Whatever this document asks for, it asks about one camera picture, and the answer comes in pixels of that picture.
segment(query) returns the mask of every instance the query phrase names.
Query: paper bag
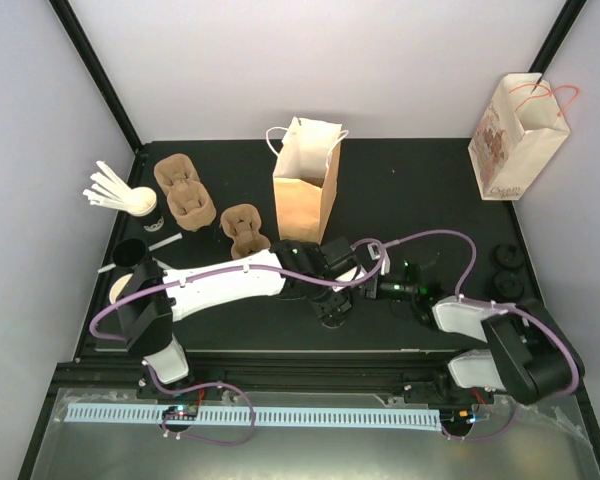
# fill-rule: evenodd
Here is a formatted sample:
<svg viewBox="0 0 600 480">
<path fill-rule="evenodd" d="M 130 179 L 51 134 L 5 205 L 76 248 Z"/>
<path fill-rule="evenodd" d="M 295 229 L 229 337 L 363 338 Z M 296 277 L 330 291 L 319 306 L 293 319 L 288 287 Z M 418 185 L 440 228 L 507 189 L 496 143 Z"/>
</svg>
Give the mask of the paper bag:
<svg viewBox="0 0 600 480">
<path fill-rule="evenodd" d="M 506 75 L 469 143 L 483 200 L 518 200 L 569 136 L 549 82 L 539 79 Z"/>
<path fill-rule="evenodd" d="M 273 192 L 280 239 L 320 243 L 336 199 L 340 142 L 349 133 L 337 125 L 294 117 L 289 128 L 267 130 L 278 157 Z M 284 130 L 282 150 L 269 142 L 272 130 Z"/>
</svg>

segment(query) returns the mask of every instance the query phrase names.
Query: black table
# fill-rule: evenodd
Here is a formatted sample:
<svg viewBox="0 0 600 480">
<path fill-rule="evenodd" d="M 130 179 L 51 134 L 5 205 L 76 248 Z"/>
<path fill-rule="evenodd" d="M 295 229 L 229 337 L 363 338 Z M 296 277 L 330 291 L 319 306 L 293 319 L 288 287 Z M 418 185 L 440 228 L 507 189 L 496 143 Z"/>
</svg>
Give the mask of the black table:
<svg viewBox="0 0 600 480">
<path fill-rule="evenodd" d="M 232 241 L 219 225 L 224 209 L 255 205 L 262 217 L 261 232 L 278 239 L 271 182 L 275 158 L 262 141 L 154 142 L 149 145 L 139 184 L 155 189 L 165 226 L 147 233 L 130 219 L 120 239 L 138 237 L 155 243 L 181 231 L 169 213 L 166 199 L 153 176 L 159 160 L 184 153 L 194 162 L 218 215 L 198 232 L 155 252 L 174 268 L 192 268 L 231 260 Z M 434 228 L 460 230 L 478 246 L 478 260 L 464 292 L 486 299 L 489 279 L 497 272 L 490 261 L 499 243 L 523 246 L 509 204 L 480 199 L 467 153 L 467 141 L 347 140 L 342 147 L 338 195 L 323 242 L 339 236 L 350 242 L 374 237 L 383 241 Z M 453 287 L 470 258 L 463 240 L 432 236 L 390 251 L 392 260 L 434 262 L 443 287 Z M 113 272 L 105 290 L 126 272 Z M 532 277 L 521 272 L 526 292 L 533 296 Z M 102 322 L 115 333 L 115 318 Z M 480 348 L 481 342 L 427 329 L 414 321 L 406 304 L 355 298 L 344 325 L 330 330 L 321 325 L 305 301 L 250 298 L 224 304 L 174 325 L 174 333 L 193 352 L 430 352 Z M 116 342 L 99 341 L 96 350 L 118 351 Z"/>
</svg>

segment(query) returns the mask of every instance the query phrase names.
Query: white wall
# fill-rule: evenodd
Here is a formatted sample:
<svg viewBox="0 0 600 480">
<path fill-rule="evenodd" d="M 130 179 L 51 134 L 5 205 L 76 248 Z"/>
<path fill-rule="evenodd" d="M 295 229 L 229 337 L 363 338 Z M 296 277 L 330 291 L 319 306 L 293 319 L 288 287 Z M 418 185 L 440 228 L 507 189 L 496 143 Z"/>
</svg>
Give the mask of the white wall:
<svg viewBox="0 0 600 480">
<path fill-rule="evenodd" d="M 582 93 L 567 111 L 571 137 L 517 210 L 548 306 L 586 364 L 600 423 L 600 2 L 587 2 L 547 78 Z"/>
<path fill-rule="evenodd" d="M 132 153 L 45 0 L 0 0 L 0 480 L 71 359 L 113 215 L 81 196 Z"/>
<path fill-rule="evenodd" d="M 564 0 L 72 0 L 140 138 L 467 137 Z"/>
</svg>

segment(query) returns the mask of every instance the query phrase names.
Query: orange string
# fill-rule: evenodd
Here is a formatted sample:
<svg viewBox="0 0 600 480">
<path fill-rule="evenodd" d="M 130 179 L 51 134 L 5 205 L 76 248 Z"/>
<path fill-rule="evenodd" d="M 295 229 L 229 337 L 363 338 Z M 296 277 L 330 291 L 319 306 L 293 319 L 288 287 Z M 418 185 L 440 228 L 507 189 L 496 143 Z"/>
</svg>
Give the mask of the orange string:
<svg viewBox="0 0 600 480">
<path fill-rule="evenodd" d="M 549 96 L 549 97 L 551 97 L 551 96 L 553 96 L 553 95 L 555 94 L 555 92 L 557 92 L 557 91 L 558 91 L 558 90 L 560 90 L 561 88 L 573 88 L 573 89 L 575 90 L 575 94 L 574 94 L 574 95 L 573 95 L 573 97 L 571 97 L 571 99 L 570 99 L 570 100 L 569 100 L 569 101 L 566 103 L 566 105 L 565 105 L 564 107 L 562 107 L 562 108 L 560 109 L 560 111 L 558 112 L 558 117 L 562 117 L 562 115 L 564 115 L 564 111 L 567 109 L 567 107 L 568 107 L 569 105 L 571 105 L 571 103 L 572 103 L 572 102 L 573 102 L 573 101 L 576 99 L 576 97 L 577 97 L 578 95 L 580 95 L 580 89 L 579 89 L 578 87 L 576 87 L 575 85 L 561 85 L 561 86 L 559 86 L 559 87 L 557 87 L 557 88 L 554 88 L 554 89 L 553 89 L 553 91 L 552 91 L 552 90 L 549 90 L 549 88 L 548 88 L 546 85 L 542 85 L 542 84 L 540 84 L 540 83 L 525 83 L 525 84 L 523 84 L 523 85 L 518 85 L 517 87 L 515 87 L 515 88 L 512 88 L 511 90 L 509 90 L 509 93 L 513 93 L 513 92 L 515 92 L 516 90 L 520 90 L 521 88 L 524 88 L 524 87 L 541 87 L 541 88 L 544 88 L 544 89 L 547 91 L 547 93 L 543 93 L 542 95 L 532 95 L 532 96 L 530 96 L 529 98 L 525 99 L 525 101 L 524 101 L 524 102 L 522 102 L 520 105 L 518 105 L 518 106 L 516 107 L 516 109 L 515 109 L 515 112 L 516 112 L 516 113 L 518 112 L 518 110 L 520 109 L 520 107 L 521 107 L 522 105 L 524 105 L 525 103 L 527 103 L 527 102 L 528 102 L 529 100 L 531 100 L 532 98 L 542 98 L 542 97 L 546 97 L 546 96 Z"/>
</svg>

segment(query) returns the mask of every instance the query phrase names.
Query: black frame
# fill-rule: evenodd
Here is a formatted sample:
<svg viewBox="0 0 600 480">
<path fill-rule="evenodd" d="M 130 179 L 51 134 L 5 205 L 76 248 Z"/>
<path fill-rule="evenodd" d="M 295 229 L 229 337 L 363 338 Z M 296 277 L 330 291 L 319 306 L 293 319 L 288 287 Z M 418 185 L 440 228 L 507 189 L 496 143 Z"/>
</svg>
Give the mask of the black frame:
<svg viewBox="0 0 600 480">
<path fill-rule="evenodd" d="M 49 3 L 52 5 L 56 15 L 65 28 L 69 38 L 78 51 L 78 54 L 82 58 L 98 90 L 102 94 L 107 106 L 118 122 L 120 129 L 122 130 L 127 142 L 135 154 L 128 183 L 131 186 L 136 186 L 146 161 L 146 154 L 144 153 L 145 145 L 142 143 L 140 137 L 136 133 L 136 130 L 126 113 L 124 106 L 120 102 L 120 99 L 118 98 L 113 85 L 111 84 L 102 64 L 100 63 L 93 47 L 91 46 L 86 33 L 80 25 L 80 22 L 76 17 L 70 2 L 68 0 L 49 0 Z M 541 74 L 545 73 L 585 3 L 586 0 L 566 0 L 547 38 L 545 39 L 536 58 L 531 64 L 529 69 L 530 72 Z M 518 223 L 513 204 L 511 202 L 506 202 L 506 204 L 511 215 L 512 222 L 517 230 L 517 236 L 520 238 L 520 244 L 524 248 L 525 257 L 528 263 L 527 266 L 529 268 L 529 272 L 531 273 L 534 293 L 539 299 L 541 299 L 542 296 L 540 288 L 535 273 L 533 272 L 533 268 L 529 263 L 528 251 L 522 237 L 522 232 L 520 230 L 520 225 Z M 127 219 L 128 216 L 122 214 L 118 215 L 116 218 L 111 238 L 105 251 L 103 262 L 109 258 L 114 245 L 120 239 Z M 88 332 L 88 321 L 96 313 L 95 310 L 97 305 L 101 303 L 103 298 L 102 295 L 106 294 L 104 290 L 105 280 L 103 276 L 100 276 L 96 283 L 94 294 L 87 311 L 87 318 L 78 341 L 77 349 L 74 353 L 75 360 L 73 363 L 58 364 L 56 368 L 56 372 L 53 376 L 47 396 L 44 400 L 38 422 L 29 444 L 29 449 L 18 477 L 20 479 L 29 478 L 33 472 L 36 457 L 46 431 L 46 425 L 50 418 L 53 404 L 59 389 L 89 387 L 137 388 L 138 378 L 140 378 L 142 375 L 142 370 L 137 364 L 131 363 L 122 355 L 100 355 L 97 357 L 91 357 L 83 348 Z M 86 353 L 86 357 L 84 358 L 84 361 L 81 361 L 81 355 L 83 353 Z M 576 392 L 576 398 L 587 427 L 589 438 L 594 447 L 596 460 L 598 461 L 598 465 L 600 467 L 600 429 L 584 386 L 581 386 L 578 389 Z"/>
</svg>

